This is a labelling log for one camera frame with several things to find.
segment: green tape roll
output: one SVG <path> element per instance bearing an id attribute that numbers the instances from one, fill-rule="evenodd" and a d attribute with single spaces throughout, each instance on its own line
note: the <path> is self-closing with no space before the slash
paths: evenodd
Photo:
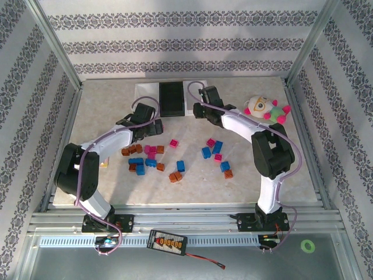
<path id="1" fill-rule="evenodd" d="M 301 249 L 303 252 L 311 254 L 315 251 L 315 243 L 313 243 L 312 241 L 308 239 L 305 239 L 301 242 Z"/>

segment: pink toy block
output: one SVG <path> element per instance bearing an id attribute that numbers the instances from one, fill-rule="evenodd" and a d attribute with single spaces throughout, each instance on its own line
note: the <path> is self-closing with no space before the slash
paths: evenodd
<path id="1" fill-rule="evenodd" d="M 148 153 L 147 158 L 148 159 L 156 159 L 156 153 Z"/>
<path id="2" fill-rule="evenodd" d="M 212 138 L 210 138 L 209 140 L 207 140 L 206 144 L 207 146 L 209 146 L 210 148 L 214 147 L 216 141 Z"/>
<path id="3" fill-rule="evenodd" d="M 149 153 L 157 153 L 157 146 L 150 146 Z"/>
<path id="4" fill-rule="evenodd" d="M 179 142 L 176 141 L 175 139 L 172 139 L 171 142 L 170 142 L 170 146 L 172 148 L 176 148 L 178 144 L 179 144 Z"/>
<path id="5" fill-rule="evenodd" d="M 150 146 L 149 146 L 149 145 L 146 145 L 146 146 L 145 146 L 145 149 L 144 149 L 144 153 L 145 153 L 145 155 L 147 155 L 147 154 L 149 153 L 149 151 L 150 151 Z"/>
<path id="6" fill-rule="evenodd" d="M 217 154 L 215 154 L 215 158 L 214 158 L 214 160 L 216 161 L 216 162 L 221 162 L 221 159 L 223 158 L 223 156 L 221 155 L 221 154 L 219 154 L 219 153 L 217 153 Z"/>

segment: plush toy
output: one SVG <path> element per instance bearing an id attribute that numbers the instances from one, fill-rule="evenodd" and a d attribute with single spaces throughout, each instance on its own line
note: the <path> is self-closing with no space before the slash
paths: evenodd
<path id="1" fill-rule="evenodd" d="M 264 118 L 279 124 L 285 123 L 286 115 L 290 112 L 289 105 L 283 108 L 277 107 L 277 100 L 270 101 L 263 96 L 254 96 L 245 102 L 245 106 L 246 104 L 245 114 L 251 114 L 254 117 Z"/>

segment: brown toy block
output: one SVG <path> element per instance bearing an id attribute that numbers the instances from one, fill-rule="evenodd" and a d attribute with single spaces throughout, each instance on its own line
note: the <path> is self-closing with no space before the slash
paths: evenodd
<path id="1" fill-rule="evenodd" d="M 131 154 L 135 153 L 135 152 L 136 152 L 136 146 L 133 145 L 133 146 L 129 147 L 129 152 L 130 152 Z"/>
<path id="2" fill-rule="evenodd" d="M 164 153 L 164 146 L 157 146 L 157 153 Z"/>
<path id="3" fill-rule="evenodd" d="M 175 177 L 178 181 L 180 181 L 182 179 L 182 175 L 179 171 L 175 172 L 174 174 L 175 174 Z"/>
<path id="4" fill-rule="evenodd" d="M 175 173 L 171 173 L 168 178 L 170 178 L 171 183 L 176 183 L 177 182 Z"/>
<path id="5" fill-rule="evenodd" d="M 129 156 L 131 154 L 129 152 L 129 149 L 122 149 L 121 153 L 122 153 L 122 156 Z"/>
<path id="6" fill-rule="evenodd" d="M 129 165 L 129 171 L 130 172 L 136 172 L 136 163 L 131 163 L 130 165 Z"/>
<path id="7" fill-rule="evenodd" d="M 226 171 L 224 171 L 224 178 L 225 179 L 231 179 L 231 178 L 233 178 L 232 170 L 226 170 Z"/>
<path id="8" fill-rule="evenodd" d="M 142 145 L 141 144 L 136 145 L 136 151 L 137 151 L 137 153 L 142 153 Z"/>
<path id="9" fill-rule="evenodd" d="M 163 163 L 157 163 L 157 170 L 164 171 L 164 164 Z"/>

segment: wall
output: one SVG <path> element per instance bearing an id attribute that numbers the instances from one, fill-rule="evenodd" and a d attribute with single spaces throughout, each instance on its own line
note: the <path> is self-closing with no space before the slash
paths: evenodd
<path id="1" fill-rule="evenodd" d="M 372 3 L 341 1 L 294 84 L 331 200 L 373 278 Z"/>
<path id="2" fill-rule="evenodd" d="M 82 80 L 286 77 L 325 0 L 41 0 Z"/>
<path id="3" fill-rule="evenodd" d="M 11 279 L 76 90 L 22 0 L 0 0 L 0 19 L 0 279 Z"/>

